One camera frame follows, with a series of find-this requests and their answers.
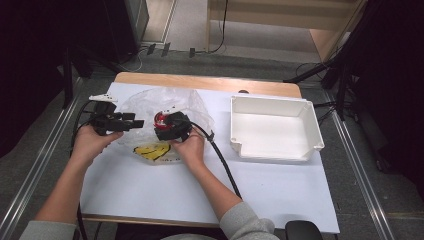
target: clear plastic bag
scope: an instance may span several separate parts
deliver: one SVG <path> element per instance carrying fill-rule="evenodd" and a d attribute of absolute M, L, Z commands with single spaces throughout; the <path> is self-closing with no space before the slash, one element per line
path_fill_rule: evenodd
<path fill-rule="evenodd" d="M 151 164 L 180 162 L 176 151 L 167 141 L 159 141 L 154 131 L 154 116 L 173 106 L 182 107 L 181 112 L 206 132 L 213 131 L 214 121 L 205 104 L 193 89 L 159 87 L 133 95 L 121 106 L 120 112 L 132 112 L 136 119 L 144 120 L 144 127 L 131 129 L 118 140 Z"/>

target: white plastic bin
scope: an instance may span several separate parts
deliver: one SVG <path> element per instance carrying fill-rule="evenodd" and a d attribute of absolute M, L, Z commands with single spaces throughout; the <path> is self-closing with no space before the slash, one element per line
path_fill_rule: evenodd
<path fill-rule="evenodd" d="M 231 146 L 246 161 L 308 161 L 324 148 L 312 102 L 251 96 L 231 98 Z"/>

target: black wire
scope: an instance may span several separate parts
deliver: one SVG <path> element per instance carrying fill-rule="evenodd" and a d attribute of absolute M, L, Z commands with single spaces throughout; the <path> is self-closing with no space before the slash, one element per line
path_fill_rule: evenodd
<path fill-rule="evenodd" d="M 196 128 L 198 128 L 206 137 L 206 139 L 208 140 L 208 142 L 211 143 L 213 149 L 215 150 L 216 154 L 218 155 L 219 159 L 221 160 L 222 165 L 224 165 L 225 171 L 227 172 L 228 178 L 230 179 L 231 185 L 234 188 L 234 192 L 235 194 L 239 197 L 241 197 L 240 191 L 238 190 L 237 184 L 234 181 L 233 175 L 231 174 L 230 168 L 228 167 L 227 162 L 225 161 L 224 156 L 222 155 L 221 151 L 219 150 L 218 146 L 216 145 L 216 143 L 213 140 L 214 137 L 214 132 L 212 132 L 210 135 L 202 128 L 200 127 L 198 124 L 192 122 L 192 121 L 187 121 L 187 120 L 181 120 L 181 121 L 185 121 L 185 122 L 190 122 L 192 125 L 194 125 Z"/>
<path fill-rule="evenodd" d="M 84 105 L 82 105 L 81 109 L 80 109 L 80 110 L 79 110 L 79 112 L 78 112 L 77 118 L 76 118 L 75 123 L 74 123 L 74 127 L 73 127 L 73 129 L 72 129 L 71 149 L 74 147 L 75 137 L 76 137 L 77 132 L 78 132 L 78 131 L 77 131 L 77 129 L 78 129 L 78 123 L 79 123 L 79 120 L 80 120 L 80 118 L 81 118 L 81 115 L 82 115 L 82 113 L 84 112 L 84 109 L 87 107 L 87 105 L 88 105 L 89 103 L 91 103 L 91 102 L 93 102 L 93 101 L 92 101 L 92 100 L 89 100 L 89 101 L 87 101 L 86 103 L 84 103 Z"/>
<path fill-rule="evenodd" d="M 216 48 L 215 50 L 209 51 L 209 52 L 200 51 L 200 52 L 196 52 L 196 53 L 212 54 L 212 53 L 217 52 L 222 47 L 222 44 L 224 44 L 224 39 L 225 39 L 225 22 L 227 20 L 227 9 L 228 9 L 228 0 L 225 1 L 224 20 L 222 21 L 222 39 L 221 39 L 221 43 L 219 44 L 218 48 Z"/>
<path fill-rule="evenodd" d="M 342 49 L 343 48 L 343 46 L 344 45 L 342 45 L 342 46 L 338 46 L 337 48 L 336 48 L 336 51 L 334 51 L 331 55 L 330 55 L 330 57 L 328 58 L 328 60 L 326 61 L 326 63 L 328 63 L 328 62 L 330 62 L 331 60 L 333 60 L 336 56 L 337 56 L 337 54 L 338 54 L 338 52 L 340 51 L 340 49 Z M 302 64 L 300 64 L 299 66 L 297 66 L 297 68 L 296 68 L 296 70 L 295 70 L 295 75 L 296 75 L 296 77 L 299 77 L 299 75 L 298 75 L 298 71 L 299 71 L 299 69 L 302 67 L 302 66 L 304 66 L 304 65 L 306 65 L 306 64 L 315 64 L 315 66 L 314 66 L 314 68 L 316 68 L 316 67 L 318 67 L 319 65 L 323 65 L 324 67 L 326 67 L 326 69 L 325 70 L 328 70 L 328 69 L 331 69 L 331 67 L 329 67 L 329 66 L 327 66 L 327 65 L 325 65 L 325 63 L 323 62 L 323 63 L 311 63 L 311 62 L 309 62 L 309 63 L 302 63 Z M 316 73 L 315 74 L 318 78 L 320 78 L 320 80 L 322 80 L 323 79 L 323 77 L 322 76 L 320 76 L 319 75 L 319 73 Z M 287 82 L 287 83 L 299 83 L 299 82 L 290 82 L 289 80 L 291 80 L 291 79 L 285 79 L 285 80 L 282 80 L 283 82 Z"/>
<path fill-rule="evenodd" d="M 322 123 L 324 122 L 324 120 L 327 119 L 331 115 L 331 113 L 334 112 L 335 110 L 336 110 L 335 107 L 330 107 L 330 109 L 324 115 L 318 118 L 318 124 L 320 127 Z"/>
<path fill-rule="evenodd" d="M 82 220 L 82 213 L 81 213 L 81 205 L 80 204 L 78 204 L 77 218 L 78 218 L 78 226 L 79 226 L 79 229 L 80 229 L 82 239 L 88 240 L 87 232 L 85 231 L 84 222 Z"/>
<path fill-rule="evenodd" d="M 141 52 L 143 52 L 143 51 L 144 51 L 144 50 L 146 50 L 146 49 L 149 49 L 149 46 L 141 46 L 141 47 L 138 49 L 137 53 L 136 53 L 136 54 L 134 54 L 133 56 L 134 56 L 134 57 L 135 57 L 135 56 L 139 57 L 139 56 L 140 56 L 140 53 L 141 53 Z M 124 61 L 124 62 L 121 62 L 121 63 L 119 63 L 119 64 L 116 64 L 116 66 L 117 66 L 117 67 L 120 67 L 120 65 L 123 65 L 123 64 L 129 63 L 131 60 L 132 60 L 132 57 L 131 57 L 131 58 L 129 58 L 128 60 Z"/>
<path fill-rule="evenodd" d="M 99 222 L 96 229 L 96 234 L 94 234 L 94 240 L 97 240 L 97 237 L 99 236 L 100 227 L 102 226 L 102 222 Z"/>
<path fill-rule="evenodd" d="M 82 127 L 84 127 L 84 126 L 88 125 L 91 121 L 93 121 L 94 119 L 99 118 L 99 117 L 101 117 L 101 116 L 104 116 L 104 114 L 95 115 L 94 117 L 91 117 L 91 118 L 89 118 L 87 121 L 85 121 L 85 122 L 81 123 L 81 125 L 77 128 L 76 133 L 78 133 L 78 131 L 79 131 Z"/>
<path fill-rule="evenodd" d="M 315 103 L 314 104 L 314 108 L 331 107 L 331 106 L 337 106 L 337 102 L 336 101 L 331 101 L 331 102 Z M 345 101 L 344 102 L 344 107 L 345 108 L 353 108 L 353 103 L 352 102 L 349 102 L 349 101 Z"/>
<path fill-rule="evenodd" d="M 74 127 L 73 127 L 73 129 L 72 129 L 71 150 L 70 150 L 70 152 L 69 152 L 69 155 L 72 155 L 73 147 L 74 147 L 74 144 L 75 144 L 75 138 L 76 138 L 76 135 L 77 135 L 77 133 L 78 133 L 79 129 L 80 129 L 82 126 L 84 126 L 84 125 L 88 122 L 88 121 L 87 121 L 87 122 L 85 122 L 84 124 L 82 124 L 82 125 L 80 125 L 80 126 L 78 127 L 78 123 L 79 123 L 79 120 L 80 120 L 80 118 L 81 118 L 82 113 L 84 113 L 85 108 L 86 108 L 86 107 L 87 107 L 87 105 L 88 105 L 89 103 L 91 103 L 91 102 L 93 102 L 93 101 L 92 101 L 92 100 L 89 100 L 89 101 L 87 101 L 86 103 L 84 103 L 84 104 L 82 105 L 81 109 L 80 109 L 80 110 L 79 110 L 79 112 L 78 112 L 77 118 L 76 118 L 75 123 L 74 123 Z M 79 230 L 80 230 L 80 233 L 81 233 L 82 239 L 83 239 L 83 240 L 88 240 L 88 238 L 87 238 L 87 232 L 85 231 L 84 222 L 83 222 L 83 220 L 82 220 L 81 204 L 78 204 L 77 219 L 78 219 L 78 226 L 79 226 Z"/>

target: black stand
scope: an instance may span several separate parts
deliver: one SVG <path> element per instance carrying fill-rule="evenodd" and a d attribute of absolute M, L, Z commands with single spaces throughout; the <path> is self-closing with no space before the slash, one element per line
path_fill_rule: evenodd
<path fill-rule="evenodd" d="M 123 72 L 123 70 L 119 67 L 104 60 L 88 49 L 77 45 L 68 45 L 63 54 L 63 80 L 65 92 L 65 100 L 62 106 L 63 109 L 68 107 L 73 98 L 72 63 L 74 64 L 78 75 L 81 77 L 90 78 L 93 73 L 93 69 L 90 67 L 87 58 L 95 60 L 116 74 Z"/>
<path fill-rule="evenodd" d="M 362 19 L 359 21 L 356 28 L 351 33 L 349 39 L 341 48 L 340 52 L 332 59 L 325 63 L 321 63 L 317 67 L 295 77 L 292 79 L 284 80 L 285 83 L 299 83 L 317 73 L 328 70 L 321 81 L 324 89 L 331 89 L 334 84 L 339 81 L 339 88 L 336 97 L 336 111 L 340 119 L 344 121 L 343 107 L 346 88 L 349 78 L 352 77 L 352 69 L 356 60 L 356 56 L 361 53 L 359 41 L 366 38 L 366 29 L 372 23 L 373 16 L 381 6 L 382 1 L 369 1 L 365 9 Z"/>

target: white tabletop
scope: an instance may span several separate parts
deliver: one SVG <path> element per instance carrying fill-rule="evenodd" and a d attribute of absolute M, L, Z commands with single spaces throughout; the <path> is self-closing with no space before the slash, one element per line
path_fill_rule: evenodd
<path fill-rule="evenodd" d="M 155 86 L 112 83 L 109 93 L 122 103 Z M 319 152 L 306 164 L 243 162 L 231 148 L 230 92 L 197 90 L 215 120 L 215 142 L 227 160 L 243 200 L 277 228 L 290 220 L 314 222 L 321 232 L 339 233 Z M 205 162 L 230 189 L 228 176 L 211 147 Z M 81 196 L 83 214 L 142 219 L 218 223 L 202 189 L 184 164 L 152 166 L 124 145 L 112 143 L 89 168 Z"/>

